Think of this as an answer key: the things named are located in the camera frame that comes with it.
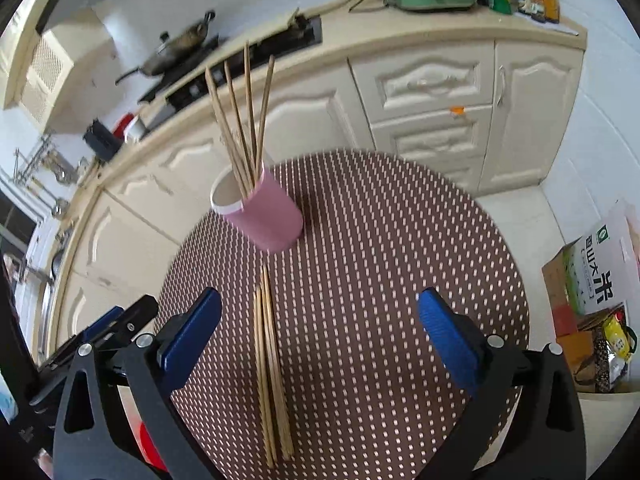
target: round table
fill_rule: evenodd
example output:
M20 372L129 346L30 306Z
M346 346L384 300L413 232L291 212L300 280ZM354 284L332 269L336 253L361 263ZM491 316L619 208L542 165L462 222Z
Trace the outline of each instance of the round table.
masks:
M257 250L207 214L184 241L159 299L158 326L202 289L223 317L188 384L173 395L229 480L412 480L468 399L416 313L435 286L485 335L527 347L522 280L498 229L464 191L424 166L338 150L272 169L305 219L288 251ZM270 470L260 425L253 307L267 261L295 457ZM514 389L496 429L514 405Z

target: wooden chopstick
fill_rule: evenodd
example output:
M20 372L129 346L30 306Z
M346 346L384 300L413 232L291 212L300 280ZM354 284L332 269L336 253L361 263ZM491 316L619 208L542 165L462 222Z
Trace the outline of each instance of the wooden chopstick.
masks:
M242 145L242 151L244 152L244 166L248 173L248 176L251 178L251 184L255 186L255 170L254 165L252 164L252 158L249 154L249 149L246 145L246 139L244 138L244 131L242 130L242 119L240 118L240 110L238 110L238 101L236 101L236 92L234 91L234 83L231 78L231 69L229 68L229 63L225 61L225 77L226 77L226 85L229 88L229 96L231 98L231 107L234 110L234 114L236 115L236 122L238 123L238 135L240 137L240 143Z
M269 57L269 68L267 69L267 79L264 83L264 92L262 94L262 107L260 108L260 126L258 127L258 139L257 139L257 151L255 154L255 166L254 174L260 174L260 167L262 165L262 149L264 145L264 125L267 120L267 107L269 105L269 92L271 91L271 79L273 78L273 67L276 63L276 59L273 56Z
M251 135L251 149L254 161L258 156L257 141L255 139L254 98L251 94L251 61L249 59L249 42L244 44L244 93L246 96L246 112L249 117L249 133Z
M218 89L213 82L211 70L209 68L206 68L204 74L205 81L207 82L207 89L209 90L209 96L211 97L213 114L215 115L216 121L218 122L220 130L222 131L222 136L225 139L226 150L229 154L229 159L231 160L231 169L234 173L234 177L236 178L236 182L238 183L238 187L240 189L240 192L242 193L242 196L246 198L247 196L249 196L247 177L243 175L244 172L241 172L240 167L238 166L239 156L236 153L236 143L234 142L234 138L231 135L229 124L226 122L226 115L222 110L222 104L220 104Z
M271 285L269 281L269 270L267 265L262 266L260 280L260 291L262 293L262 306L264 308L265 334L267 339L267 356L271 373L271 387L273 390L273 402L276 408L276 420L278 422L278 434L282 455L285 460L289 460L293 455L293 443L291 439L291 429L289 425L289 415L287 414L287 402L282 386L282 374L280 372L280 360L278 358L278 347L276 343L276 333L273 319L273 299L271 296Z
M271 452L271 442L269 439L269 432L267 430L267 412L265 397L268 397L268 391L264 387L264 380L262 373L262 353L264 351L263 346L260 345L260 333L262 332L262 313L259 305L262 303L259 299L260 295L256 291L254 293L254 343L255 343L255 363L256 363L256 377L258 379L258 398L260 399L260 421L262 424L262 439L264 440L264 452L267 460L267 467L273 467L273 454Z

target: cup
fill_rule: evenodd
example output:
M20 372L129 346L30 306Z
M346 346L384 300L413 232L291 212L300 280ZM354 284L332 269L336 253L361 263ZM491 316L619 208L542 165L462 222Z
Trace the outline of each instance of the cup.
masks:
M211 186L211 208L259 249L282 252L302 232L302 213L295 202L262 165L260 180L247 198L242 198L229 166Z

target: metal screw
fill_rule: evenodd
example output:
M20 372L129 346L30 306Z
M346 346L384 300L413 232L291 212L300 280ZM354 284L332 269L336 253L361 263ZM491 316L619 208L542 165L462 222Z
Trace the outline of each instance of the metal screw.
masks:
M136 346L138 348L146 348L154 341L154 337L151 334L142 334L136 339Z
M562 347L558 343L549 343L549 351L554 355L562 355Z
M94 348L89 343L83 343L80 345L80 348L78 349L78 355L84 357L86 355L89 355L91 353L91 350L93 349Z
M502 339L499 335L491 334L486 339L486 341L492 348L502 348L504 346L504 339Z

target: green logo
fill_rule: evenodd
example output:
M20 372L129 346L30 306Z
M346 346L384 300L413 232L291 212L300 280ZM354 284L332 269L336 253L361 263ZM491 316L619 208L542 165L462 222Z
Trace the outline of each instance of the green logo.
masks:
M603 225L600 229L598 229L598 234L596 235L598 237L598 243L601 244L603 243L604 240L606 240L607 238L609 238L609 233L607 233L607 225Z

